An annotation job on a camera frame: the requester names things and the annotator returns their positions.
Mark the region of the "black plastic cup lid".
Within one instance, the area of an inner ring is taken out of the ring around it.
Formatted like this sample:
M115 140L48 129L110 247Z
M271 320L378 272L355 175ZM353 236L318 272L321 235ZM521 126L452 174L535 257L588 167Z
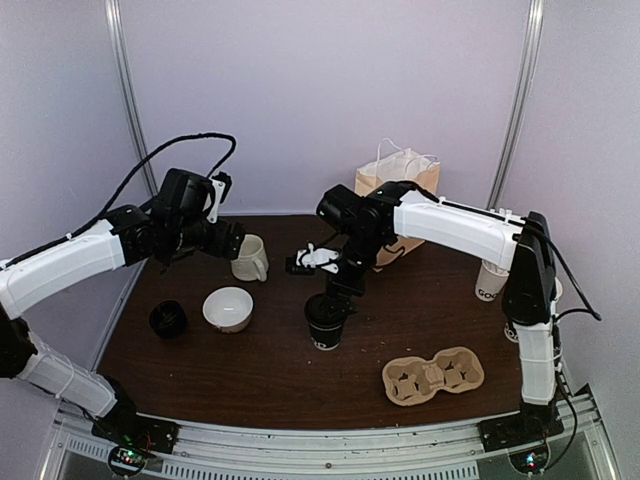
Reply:
M311 296L304 307L308 323L323 330L343 325L351 315L358 312L358 306L350 299L332 298L326 294Z

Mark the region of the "black paper coffee cup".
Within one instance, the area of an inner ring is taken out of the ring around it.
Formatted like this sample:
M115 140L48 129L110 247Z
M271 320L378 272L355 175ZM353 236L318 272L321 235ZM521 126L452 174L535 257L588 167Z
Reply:
M343 323L331 326L309 324L311 340L314 346L322 351L333 350L340 344L343 328Z

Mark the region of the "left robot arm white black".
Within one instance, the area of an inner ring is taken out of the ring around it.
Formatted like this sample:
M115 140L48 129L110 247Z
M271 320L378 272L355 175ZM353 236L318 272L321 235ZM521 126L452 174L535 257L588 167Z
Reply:
M1 375L29 382L74 403L123 444L137 442L144 424L114 382L48 346L24 314L41 301L98 274L155 258L164 267L201 251L234 260L245 229L220 219L232 180L172 168L146 207L125 205L102 213L89 228L27 258L1 265Z

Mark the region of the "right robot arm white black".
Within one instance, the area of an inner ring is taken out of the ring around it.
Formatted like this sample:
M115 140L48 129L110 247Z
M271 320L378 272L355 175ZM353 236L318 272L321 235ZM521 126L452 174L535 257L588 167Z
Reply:
M324 292L305 305L319 348L339 343L344 323L357 311L351 299L363 295L363 277L383 247L411 238L460 251L508 274L502 310L518 337L522 373L521 412L513 419L513 433L530 442L550 426L560 341L554 319L556 268L543 215L476 209L436 197L412 181L389 181L366 196L339 184L325 192L316 213L347 238L340 251L310 263L328 271Z

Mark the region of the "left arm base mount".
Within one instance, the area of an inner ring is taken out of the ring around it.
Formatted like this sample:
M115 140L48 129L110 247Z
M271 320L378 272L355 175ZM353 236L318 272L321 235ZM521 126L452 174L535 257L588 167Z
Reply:
M133 425L127 426L114 426L90 414L85 418L92 423L94 436L144 454L171 454L179 433L177 423L145 416L136 416Z

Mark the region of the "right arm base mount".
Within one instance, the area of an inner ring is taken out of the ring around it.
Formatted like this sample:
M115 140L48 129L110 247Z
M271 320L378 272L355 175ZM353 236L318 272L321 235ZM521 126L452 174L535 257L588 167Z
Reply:
M478 430L485 452L513 449L531 443L541 443L550 436L564 432L561 420L543 424L539 419L516 413L483 420Z

